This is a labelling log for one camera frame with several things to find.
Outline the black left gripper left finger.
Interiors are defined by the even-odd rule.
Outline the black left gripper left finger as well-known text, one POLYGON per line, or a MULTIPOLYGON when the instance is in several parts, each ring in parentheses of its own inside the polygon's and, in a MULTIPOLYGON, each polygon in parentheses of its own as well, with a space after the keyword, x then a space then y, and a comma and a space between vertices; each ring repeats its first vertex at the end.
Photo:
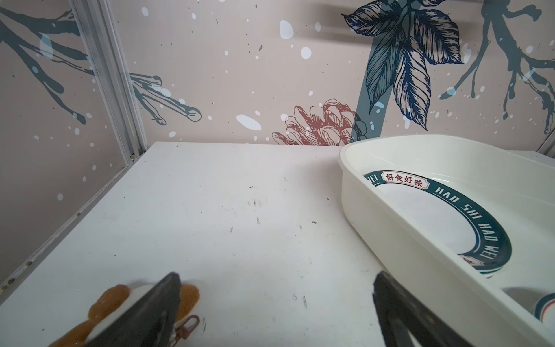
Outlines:
POLYGON ((180 277, 171 272, 86 346, 168 346, 179 309, 180 277))

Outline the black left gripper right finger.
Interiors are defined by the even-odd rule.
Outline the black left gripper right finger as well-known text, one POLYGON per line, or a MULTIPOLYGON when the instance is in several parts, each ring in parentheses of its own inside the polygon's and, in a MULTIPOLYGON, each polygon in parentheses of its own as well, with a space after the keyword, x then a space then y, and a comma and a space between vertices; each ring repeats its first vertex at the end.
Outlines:
POLYGON ((389 273, 374 281, 374 306, 386 346, 469 346, 389 273))

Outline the green rim plate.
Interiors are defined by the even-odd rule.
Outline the green rim plate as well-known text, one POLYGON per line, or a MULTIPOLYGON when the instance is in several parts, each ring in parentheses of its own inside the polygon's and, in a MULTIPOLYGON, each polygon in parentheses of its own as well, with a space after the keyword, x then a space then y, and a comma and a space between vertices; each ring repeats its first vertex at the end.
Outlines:
POLYGON ((384 193, 400 215, 415 221, 487 277, 501 270, 513 253, 504 227, 477 202, 433 179, 405 171, 382 170, 364 175, 384 193))

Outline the orange sunburst plate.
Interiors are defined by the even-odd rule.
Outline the orange sunburst plate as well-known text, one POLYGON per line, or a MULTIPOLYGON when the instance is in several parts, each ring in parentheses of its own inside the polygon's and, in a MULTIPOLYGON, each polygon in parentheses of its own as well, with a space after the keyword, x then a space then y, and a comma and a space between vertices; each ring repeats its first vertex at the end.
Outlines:
POLYGON ((530 308, 530 313, 551 331, 555 328, 555 293, 542 296, 530 308))

